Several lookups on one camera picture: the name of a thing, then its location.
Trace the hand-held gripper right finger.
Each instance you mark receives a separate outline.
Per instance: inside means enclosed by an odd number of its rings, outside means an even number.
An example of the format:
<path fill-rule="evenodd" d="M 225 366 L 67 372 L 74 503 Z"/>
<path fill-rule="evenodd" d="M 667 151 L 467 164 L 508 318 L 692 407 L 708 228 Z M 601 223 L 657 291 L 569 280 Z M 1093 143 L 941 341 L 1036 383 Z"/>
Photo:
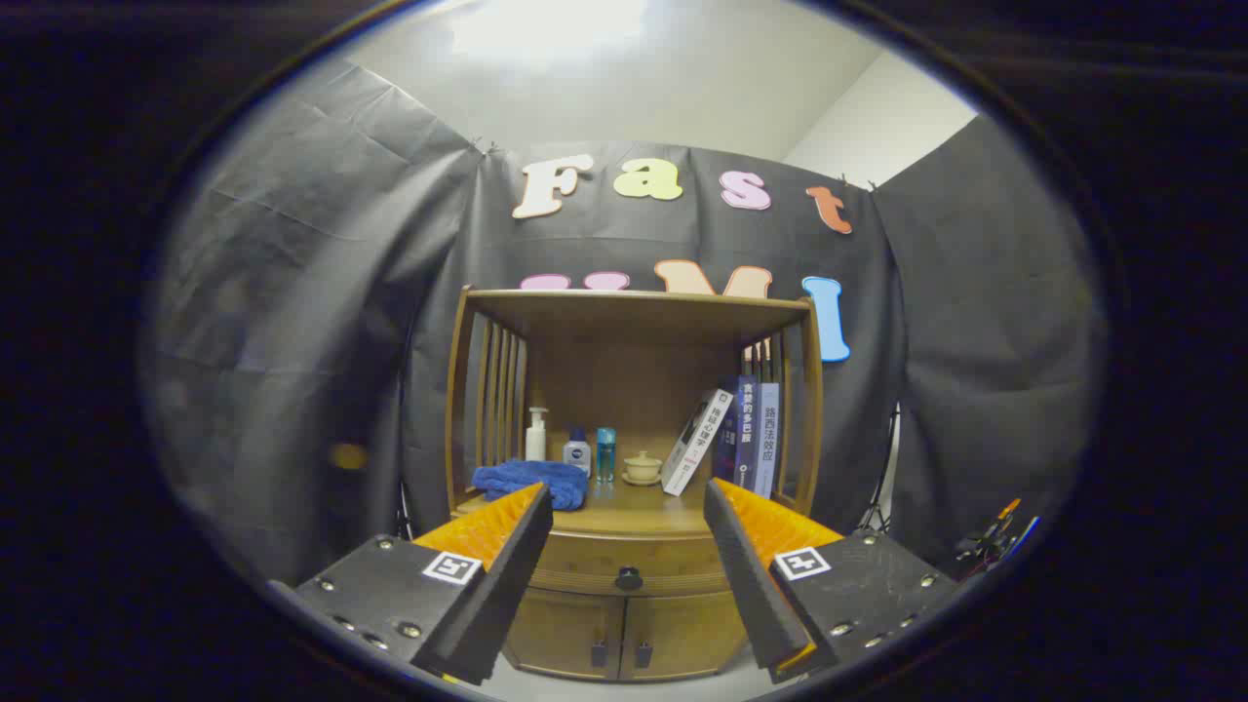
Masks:
<path fill-rule="evenodd" d="M 721 478 L 706 485 L 704 518 L 755 662 L 775 683 L 859 667 L 958 592 L 879 530 L 842 536 Z"/>

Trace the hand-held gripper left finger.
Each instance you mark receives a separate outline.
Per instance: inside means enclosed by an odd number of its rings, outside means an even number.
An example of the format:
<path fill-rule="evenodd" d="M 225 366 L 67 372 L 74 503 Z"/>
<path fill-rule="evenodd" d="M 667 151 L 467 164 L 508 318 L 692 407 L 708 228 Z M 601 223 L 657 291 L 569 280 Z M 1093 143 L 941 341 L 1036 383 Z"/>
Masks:
<path fill-rule="evenodd" d="M 490 680 L 553 523 L 534 483 L 417 540 L 392 535 L 291 586 L 280 610 L 396 680 Z"/>

